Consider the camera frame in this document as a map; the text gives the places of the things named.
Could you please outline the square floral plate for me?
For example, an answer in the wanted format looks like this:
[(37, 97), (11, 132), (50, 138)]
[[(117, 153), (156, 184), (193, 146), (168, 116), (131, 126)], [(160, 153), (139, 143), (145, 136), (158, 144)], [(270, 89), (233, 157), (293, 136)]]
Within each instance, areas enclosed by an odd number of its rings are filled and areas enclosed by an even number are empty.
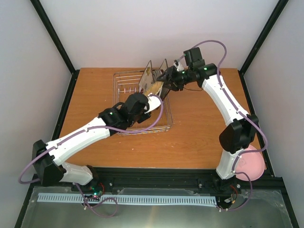
[[(164, 59), (164, 61), (162, 62), (159, 68), (161, 75), (166, 71), (167, 68), (168, 68), (167, 59)], [(169, 93), (169, 89), (162, 87), (159, 94), (160, 98), (164, 100), (168, 93)]]

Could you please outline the round woven bamboo plate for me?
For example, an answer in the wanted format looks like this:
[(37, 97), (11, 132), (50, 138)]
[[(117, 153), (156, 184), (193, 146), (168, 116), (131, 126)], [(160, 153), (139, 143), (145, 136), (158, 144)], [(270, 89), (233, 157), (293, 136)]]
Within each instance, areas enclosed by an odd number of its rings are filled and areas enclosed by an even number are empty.
[(143, 94), (148, 96), (149, 94), (157, 95), (163, 87), (163, 82), (156, 81), (153, 83)]

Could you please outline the square dark rimmed plate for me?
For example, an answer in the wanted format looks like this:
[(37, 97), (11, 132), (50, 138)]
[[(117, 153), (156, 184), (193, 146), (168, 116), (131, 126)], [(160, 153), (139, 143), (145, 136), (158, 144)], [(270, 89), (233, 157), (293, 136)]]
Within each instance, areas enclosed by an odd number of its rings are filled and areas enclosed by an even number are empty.
[(149, 61), (138, 83), (139, 92), (144, 94), (153, 84), (152, 62)]

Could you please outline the wire metal dish rack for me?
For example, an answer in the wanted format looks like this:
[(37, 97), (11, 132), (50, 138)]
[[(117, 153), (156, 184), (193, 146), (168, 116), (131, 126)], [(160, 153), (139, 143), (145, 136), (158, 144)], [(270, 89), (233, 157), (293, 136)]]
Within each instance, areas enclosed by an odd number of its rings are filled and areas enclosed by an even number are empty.
[[(129, 95), (139, 92), (139, 81), (142, 77), (143, 70), (120, 71), (113, 74), (113, 104), (125, 102)], [(169, 98), (166, 97), (163, 101), (164, 109), (162, 116), (157, 124), (144, 133), (159, 133), (168, 131), (172, 124), (172, 114)], [(151, 117), (142, 123), (135, 123), (129, 131), (138, 131), (147, 128), (157, 119), (161, 108), (158, 107), (152, 111)]]

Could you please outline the pink round plate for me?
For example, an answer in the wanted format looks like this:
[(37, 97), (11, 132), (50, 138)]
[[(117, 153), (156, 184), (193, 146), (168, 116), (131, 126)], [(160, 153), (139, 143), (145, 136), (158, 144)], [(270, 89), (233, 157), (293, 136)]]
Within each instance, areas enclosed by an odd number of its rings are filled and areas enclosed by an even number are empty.
[(260, 152), (248, 152), (239, 155), (234, 167), (234, 172), (237, 172), (236, 177), (242, 181), (248, 181), (247, 176), (251, 181), (259, 179), (264, 173), (264, 170), (265, 162)]

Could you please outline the round striped white plate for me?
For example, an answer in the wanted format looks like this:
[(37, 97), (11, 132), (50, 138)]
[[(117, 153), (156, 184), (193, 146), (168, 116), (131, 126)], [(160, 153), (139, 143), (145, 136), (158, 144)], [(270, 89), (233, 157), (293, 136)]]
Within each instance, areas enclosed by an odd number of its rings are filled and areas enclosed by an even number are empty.
[(153, 71), (152, 71), (153, 83), (155, 83), (155, 82), (157, 81), (157, 78), (158, 78), (159, 76), (161, 76), (161, 75), (162, 75), (162, 71), (161, 71), (161, 70), (159, 70), (159, 69), (153, 70)]

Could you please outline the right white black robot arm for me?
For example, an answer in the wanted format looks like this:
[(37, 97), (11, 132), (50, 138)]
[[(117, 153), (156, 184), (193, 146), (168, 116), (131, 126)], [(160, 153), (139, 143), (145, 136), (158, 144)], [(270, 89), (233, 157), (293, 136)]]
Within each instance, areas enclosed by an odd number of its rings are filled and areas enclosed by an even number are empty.
[(192, 65), (188, 69), (171, 66), (157, 77), (157, 81), (163, 82), (163, 86), (172, 91), (180, 91), (186, 84), (197, 82), (211, 97), (226, 125), (219, 136), (223, 152), (216, 172), (223, 180), (233, 177), (239, 158), (249, 151), (248, 147), (256, 135), (257, 116), (249, 114), (238, 103), (213, 63)]

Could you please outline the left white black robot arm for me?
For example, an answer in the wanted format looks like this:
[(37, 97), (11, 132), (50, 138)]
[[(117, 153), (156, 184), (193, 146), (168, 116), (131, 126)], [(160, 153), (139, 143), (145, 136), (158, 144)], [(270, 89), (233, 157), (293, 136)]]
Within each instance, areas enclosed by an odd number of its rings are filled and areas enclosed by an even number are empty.
[(44, 143), (39, 140), (33, 148), (40, 158), (34, 162), (40, 183), (44, 187), (59, 182), (70, 182), (82, 185), (88, 191), (98, 188), (99, 179), (89, 165), (70, 164), (67, 159), (87, 146), (106, 139), (120, 130), (126, 130), (135, 122), (150, 118), (151, 112), (146, 108), (128, 113), (123, 107), (111, 107), (102, 111), (92, 121), (74, 132)]

